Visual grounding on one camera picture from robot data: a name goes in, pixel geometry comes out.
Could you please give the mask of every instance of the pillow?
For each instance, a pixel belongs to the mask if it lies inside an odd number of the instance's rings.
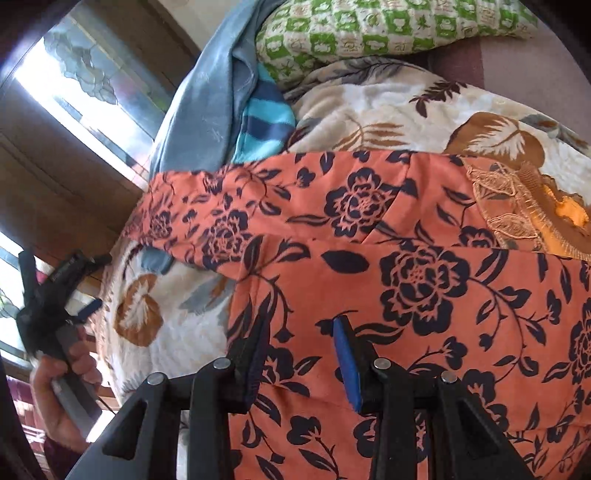
[[[536,29],[517,0],[288,0],[263,23],[256,52],[285,90],[345,58],[405,55],[476,35],[530,38]]]

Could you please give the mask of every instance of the metal rivet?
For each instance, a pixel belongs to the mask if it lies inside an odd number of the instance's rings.
[[[374,367],[378,370],[387,370],[392,366],[392,362],[387,358],[377,358],[374,360]]]
[[[216,370],[225,370],[231,364],[232,364],[232,362],[230,361],[230,359],[223,356],[221,358],[218,358],[217,360],[214,360],[213,367]]]
[[[441,374],[441,379],[443,380],[443,383],[455,383],[457,381],[457,375],[454,372],[450,372],[449,370],[445,370],[442,374]]]
[[[148,384],[149,385],[160,385],[166,376],[161,372],[156,372],[155,374],[149,374],[148,376]]]

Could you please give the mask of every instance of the blue fabric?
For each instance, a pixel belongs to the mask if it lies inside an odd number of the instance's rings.
[[[262,64],[259,79],[242,114],[242,128],[232,163],[247,163],[277,155],[296,127],[293,110]]]
[[[285,0],[242,0],[205,46],[174,95],[151,154],[150,178],[162,171],[216,171],[242,128],[242,113],[258,80],[255,36]],[[165,274],[166,252],[146,248],[142,267]]]

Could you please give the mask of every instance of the red patterned fabric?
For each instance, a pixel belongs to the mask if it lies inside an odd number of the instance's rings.
[[[367,478],[375,419],[346,401],[339,314],[413,374],[455,371],[536,476],[568,477],[591,441],[589,267],[497,248],[462,157],[286,154],[159,174],[124,235],[236,280],[230,337],[270,322],[257,401],[230,418],[237,479]]]

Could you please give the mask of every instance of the blue striped fabric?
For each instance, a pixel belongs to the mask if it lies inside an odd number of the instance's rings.
[[[265,67],[242,114],[232,163],[263,160],[280,153],[296,127],[296,118]]]

